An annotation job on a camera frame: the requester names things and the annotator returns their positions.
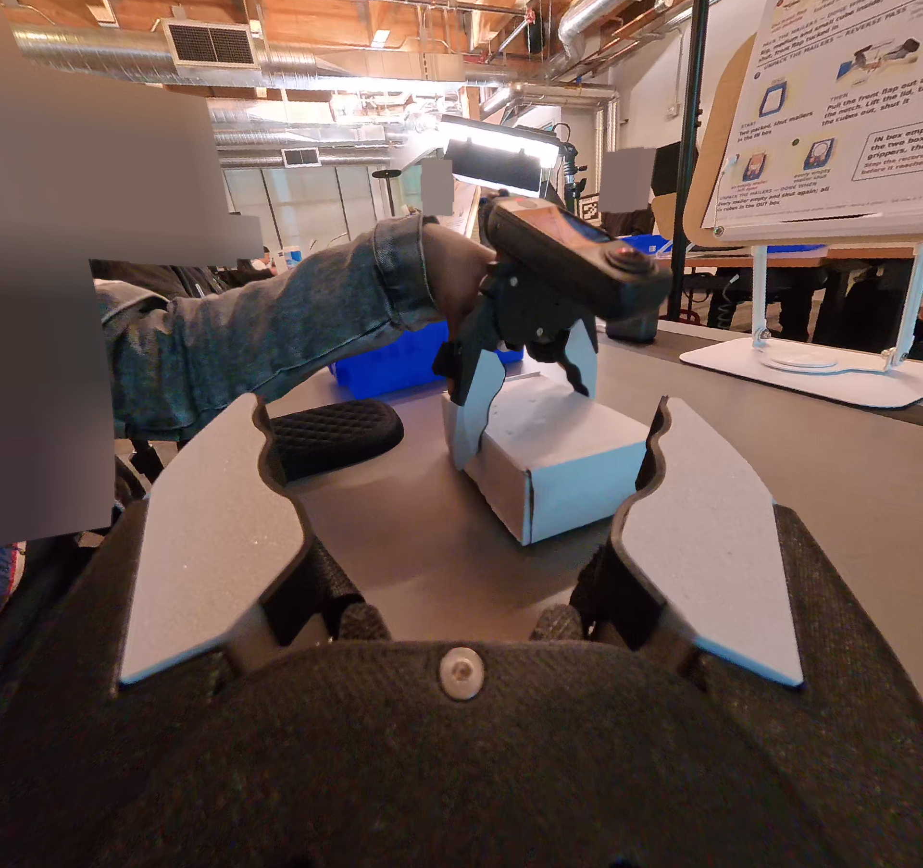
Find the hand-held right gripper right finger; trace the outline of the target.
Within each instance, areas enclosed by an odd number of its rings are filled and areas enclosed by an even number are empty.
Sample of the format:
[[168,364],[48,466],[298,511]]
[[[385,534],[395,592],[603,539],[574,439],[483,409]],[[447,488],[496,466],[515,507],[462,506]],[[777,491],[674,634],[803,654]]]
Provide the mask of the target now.
[[636,492],[609,544],[656,621],[698,651],[787,688],[804,682],[775,500],[688,403],[663,397]]

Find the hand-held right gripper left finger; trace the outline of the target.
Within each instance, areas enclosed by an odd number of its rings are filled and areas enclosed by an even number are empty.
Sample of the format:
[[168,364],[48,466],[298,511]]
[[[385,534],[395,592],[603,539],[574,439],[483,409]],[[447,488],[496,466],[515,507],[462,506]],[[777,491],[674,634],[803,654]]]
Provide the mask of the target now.
[[244,394],[162,471],[148,499],[120,681],[267,632],[258,610],[313,531],[270,469],[263,402]]

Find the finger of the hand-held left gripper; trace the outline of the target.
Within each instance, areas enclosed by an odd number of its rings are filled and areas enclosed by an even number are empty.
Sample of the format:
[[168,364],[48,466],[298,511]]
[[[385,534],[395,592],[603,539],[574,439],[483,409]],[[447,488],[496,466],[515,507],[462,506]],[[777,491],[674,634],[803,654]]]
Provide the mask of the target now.
[[444,393],[444,438],[456,470],[465,470],[478,453],[492,402],[505,379],[505,366],[499,355],[493,350],[481,350],[465,403],[459,406]]
[[572,389],[590,400],[596,398],[597,336],[595,320],[575,321],[563,347],[561,368]]

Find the white cardboard mailer box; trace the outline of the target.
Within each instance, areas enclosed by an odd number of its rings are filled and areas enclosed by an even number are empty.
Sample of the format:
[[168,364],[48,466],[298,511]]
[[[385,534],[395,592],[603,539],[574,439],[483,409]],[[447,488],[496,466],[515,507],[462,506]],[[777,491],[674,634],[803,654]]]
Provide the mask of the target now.
[[646,426],[537,372],[507,378],[464,467],[527,546],[611,518],[635,492]]

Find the person's left forearm denim sleeve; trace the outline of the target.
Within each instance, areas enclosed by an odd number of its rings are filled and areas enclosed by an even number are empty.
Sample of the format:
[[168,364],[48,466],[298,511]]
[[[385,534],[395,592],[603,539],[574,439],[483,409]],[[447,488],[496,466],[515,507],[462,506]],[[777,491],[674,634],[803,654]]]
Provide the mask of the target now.
[[203,298],[168,299],[94,280],[109,364],[114,435],[193,437],[238,397],[284,397],[338,360],[440,320],[414,214],[294,269]]

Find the grey desk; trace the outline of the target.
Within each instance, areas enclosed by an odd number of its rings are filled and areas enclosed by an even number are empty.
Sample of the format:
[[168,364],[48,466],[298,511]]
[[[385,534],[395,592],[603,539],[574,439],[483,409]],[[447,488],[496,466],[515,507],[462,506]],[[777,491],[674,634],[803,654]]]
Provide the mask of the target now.
[[[647,346],[602,339],[600,402],[649,427],[680,397],[795,510],[921,689],[921,410],[867,412],[702,370],[680,353],[736,334],[662,323]],[[610,519],[520,546],[448,458],[438,384],[393,396],[405,437],[294,497],[398,640],[525,640],[565,601]]]

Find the person's left hand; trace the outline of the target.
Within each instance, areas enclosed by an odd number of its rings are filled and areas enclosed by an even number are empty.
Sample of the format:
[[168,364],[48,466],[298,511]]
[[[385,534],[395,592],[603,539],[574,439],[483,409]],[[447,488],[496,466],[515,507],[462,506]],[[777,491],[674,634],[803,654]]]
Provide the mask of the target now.
[[437,223],[424,224],[421,237],[426,282],[454,340],[475,307],[496,253]]

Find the dark round container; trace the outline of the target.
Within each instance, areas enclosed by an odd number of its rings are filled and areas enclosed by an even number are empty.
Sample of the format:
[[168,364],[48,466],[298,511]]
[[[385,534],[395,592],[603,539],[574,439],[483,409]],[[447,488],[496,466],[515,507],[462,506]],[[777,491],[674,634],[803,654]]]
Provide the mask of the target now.
[[658,309],[646,311],[636,317],[606,322],[606,337],[632,345],[649,345],[658,330]]

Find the blue plastic bin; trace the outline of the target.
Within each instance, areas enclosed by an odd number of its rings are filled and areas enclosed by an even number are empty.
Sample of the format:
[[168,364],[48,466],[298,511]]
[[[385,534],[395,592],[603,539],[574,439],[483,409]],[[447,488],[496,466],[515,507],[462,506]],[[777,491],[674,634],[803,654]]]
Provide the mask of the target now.
[[329,365],[337,383],[355,399],[377,398],[444,380],[432,365],[448,341],[445,322],[403,333],[384,347],[337,360]]

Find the bright studio light panel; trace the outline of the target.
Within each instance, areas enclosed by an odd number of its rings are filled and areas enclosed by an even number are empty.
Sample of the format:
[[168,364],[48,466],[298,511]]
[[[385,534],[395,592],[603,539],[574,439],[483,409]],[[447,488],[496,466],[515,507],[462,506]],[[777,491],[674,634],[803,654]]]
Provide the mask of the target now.
[[453,177],[482,188],[538,198],[563,145],[553,133],[444,114],[437,125]]

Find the black vertical pole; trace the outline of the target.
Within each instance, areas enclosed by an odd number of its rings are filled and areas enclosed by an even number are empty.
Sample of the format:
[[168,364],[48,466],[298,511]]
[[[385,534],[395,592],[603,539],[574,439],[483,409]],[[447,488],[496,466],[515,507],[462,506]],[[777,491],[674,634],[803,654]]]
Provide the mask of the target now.
[[666,320],[678,322],[683,307],[683,280],[687,237],[684,212],[697,159],[700,119],[700,87],[705,60],[710,0],[693,0],[690,15],[684,116],[679,149],[675,197],[674,236],[671,255],[672,282],[666,302]]

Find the wooden backing board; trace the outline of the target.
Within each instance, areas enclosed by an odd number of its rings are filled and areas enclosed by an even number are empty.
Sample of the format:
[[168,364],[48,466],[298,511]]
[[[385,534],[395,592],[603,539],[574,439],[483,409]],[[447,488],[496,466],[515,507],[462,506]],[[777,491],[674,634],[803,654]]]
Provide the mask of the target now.
[[705,255],[726,256],[742,252],[729,242],[722,242],[713,234],[713,227],[703,227],[712,192],[723,171],[725,151],[736,107],[743,88],[756,35],[745,41],[724,68],[712,99],[711,110],[704,135],[698,147],[698,160],[686,195],[683,211],[683,230],[686,241],[696,251]]

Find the white sheet stand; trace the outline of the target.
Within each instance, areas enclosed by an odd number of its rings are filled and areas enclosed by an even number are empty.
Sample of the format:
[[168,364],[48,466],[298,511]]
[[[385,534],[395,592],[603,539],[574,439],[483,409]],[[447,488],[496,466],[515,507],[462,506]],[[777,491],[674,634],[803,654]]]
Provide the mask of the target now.
[[920,241],[914,247],[895,344],[880,355],[773,338],[765,314],[768,248],[756,246],[750,251],[756,314],[749,339],[736,338],[682,353],[681,362],[859,408],[903,409],[921,402],[921,362],[908,357],[921,304]]

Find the orange-edged background table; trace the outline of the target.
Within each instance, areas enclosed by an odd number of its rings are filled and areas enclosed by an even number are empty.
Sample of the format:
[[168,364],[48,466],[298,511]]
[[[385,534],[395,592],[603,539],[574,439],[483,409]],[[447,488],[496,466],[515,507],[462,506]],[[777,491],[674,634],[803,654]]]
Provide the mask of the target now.
[[[834,261],[878,261],[911,260],[915,255],[916,245],[871,245],[871,246],[770,246],[767,262],[773,267],[810,267],[824,262]],[[740,248],[731,250],[693,250],[686,254],[686,261],[693,266],[731,267],[753,265],[753,250]]]

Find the printed instruction sheet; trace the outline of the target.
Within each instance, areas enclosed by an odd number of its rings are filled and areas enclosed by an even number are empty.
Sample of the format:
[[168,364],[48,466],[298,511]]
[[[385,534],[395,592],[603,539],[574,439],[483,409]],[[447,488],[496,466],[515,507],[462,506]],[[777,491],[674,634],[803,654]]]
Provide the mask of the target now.
[[767,0],[701,227],[921,236],[922,0]]

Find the large ceiling air vent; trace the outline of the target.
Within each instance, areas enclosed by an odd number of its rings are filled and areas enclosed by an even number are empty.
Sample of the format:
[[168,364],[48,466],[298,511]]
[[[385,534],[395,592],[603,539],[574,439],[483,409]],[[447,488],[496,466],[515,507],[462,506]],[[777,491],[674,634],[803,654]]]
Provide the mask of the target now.
[[177,67],[257,70],[260,63],[248,25],[161,19]]

